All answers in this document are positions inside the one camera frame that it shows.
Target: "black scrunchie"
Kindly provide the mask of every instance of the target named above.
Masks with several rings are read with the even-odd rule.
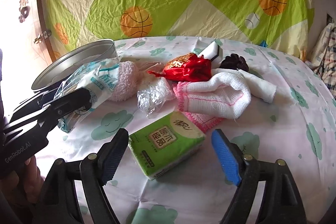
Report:
[[[249,71],[249,66],[244,57],[239,56],[238,54],[231,54],[231,56],[225,57],[219,68]]]

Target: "white wall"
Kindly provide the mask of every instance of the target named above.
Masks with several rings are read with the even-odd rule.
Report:
[[[323,28],[327,24],[327,14],[336,19],[336,0],[313,0],[315,8],[314,21],[308,34],[308,51],[316,44]]]

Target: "metal tin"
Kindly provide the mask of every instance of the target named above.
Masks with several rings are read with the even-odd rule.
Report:
[[[86,44],[67,53],[48,66],[35,79],[31,89],[37,92],[56,88],[81,65],[113,57],[117,57],[117,51],[112,39],[102,39]]]

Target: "pink fuzzy sock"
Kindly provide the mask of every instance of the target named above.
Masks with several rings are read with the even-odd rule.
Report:
[[[125,101],[137,92],[139,69],[134,62],[120,62],[118,83],[108,98],[110,101]]]

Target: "green cloud print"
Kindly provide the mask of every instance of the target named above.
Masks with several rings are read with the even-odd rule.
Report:
[[[267,52],[267,54],[268,54],[269,56],[271,56],[271,57],[273,57],[273,58],[279,60],[279,58],[278,58],[274,53],[272,53],[272,52]]]
[[[150,53],[151,53],[151,56],[156,56],[162,52],[164,52],[166,49],[165,48],[157,48],[155,50],[151,50]]]
[[[124,47],[126,45],[126,43],[122,43],[122,44],[119,44],[118,46],[116,46],[115,48],[121,48],[121,47]]]
[[[137,48],[137,47],[140,47],[140,46],[144,45],[145,43],[146,43],[145,41],[139,41],[137,43],[134,43],[132,47]]]
[[[113,136],[120,128],[127,126],[133,119],[133,115],[126,110],[118,113],[108,113],[101,120],[101,126],[91,133],[91,138],[95,141],[103,140]]]
[[[169,40],[169,41],[173,41],[174,39],[176,38],[176,36],[167,36],[166,39]]]
[[[296,65],[296,63],[294,62],[294,60],[293,60],[293,59],[291,59],[290,57],[286,57],[286,59],[288,60],[288,62],[290,62],[290,63],[292,63],[292,64]]]
[[[223,42],[219,38],[215,39],[214,41],[217,43],[218,46],[223,46]]]
[[[244,132],[243,135],[234,137],[230,142],[238,145],[239,149],[244,154],[251,154],[253,157],[258,159],[258,148],[260,145],[258,135],[254,135],[251,132]]]
[[[162,205],[154,205],[150,210],[138,208],[131,212],[126,224],[174,224],[177,215],[174,209],[166,210]]]
[[[203,51],[203,50],[200,49],[200,48],[194,48],[193,53],[195,53],[195,54],[198,55],[198,54],[200,54],[202,51]]]
[[[296,91],[294,88],[291,88],[291,91],[293,98],[299,102],[300,106],[309,108],[306,100],[302,97],[302,95],[298,91]]]
[[[310,142],[311,149],[315,156],[322,160],[322,142],[320,139],[320,135],[317,133],[314,125],[310,122],[307,126],[307,138]]]
[[[263,79],[263,77],[260,75],[260,73],[258,73],[255,70],[252,70],[251,68],[249,69],[249,73],[259,77],[260,79]]]
[[[317,97],[319,97],[319,93],[317,92],[316,88],[307,80],[305,80],[306,86],[313,92]]]
[[[250,55],[256,56],[255,50],[253,48],[245,48],[244,52],[247,52]]]

